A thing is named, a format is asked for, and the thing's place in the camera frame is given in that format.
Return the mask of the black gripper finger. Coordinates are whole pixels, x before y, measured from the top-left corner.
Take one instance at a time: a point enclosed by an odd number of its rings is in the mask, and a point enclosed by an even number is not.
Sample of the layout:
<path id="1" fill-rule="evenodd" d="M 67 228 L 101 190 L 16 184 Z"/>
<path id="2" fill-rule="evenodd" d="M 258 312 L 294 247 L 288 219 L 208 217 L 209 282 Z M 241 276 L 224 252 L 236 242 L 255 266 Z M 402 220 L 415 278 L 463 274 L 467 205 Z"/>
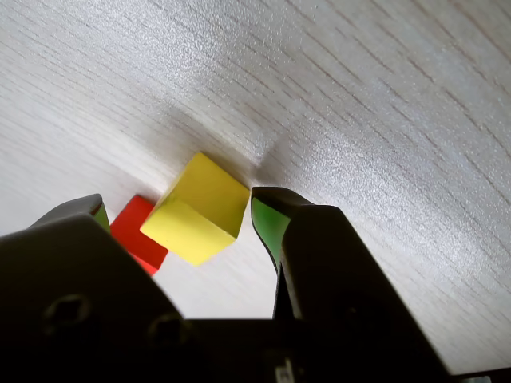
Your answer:
<path id="1" fill-rule="evenodd" d="M 185 380 L 181 317 L 102 208 L 74 199 L 2 237 L 2 381 Z"/>
<path id="2" fill-rule="evenodd" d="M 275 313 L 318 337 L 307 359 L 327 382 L 451 377 L 348 218 L 281 187 L 255 187 L 252 226 L 279 274 Z"/>

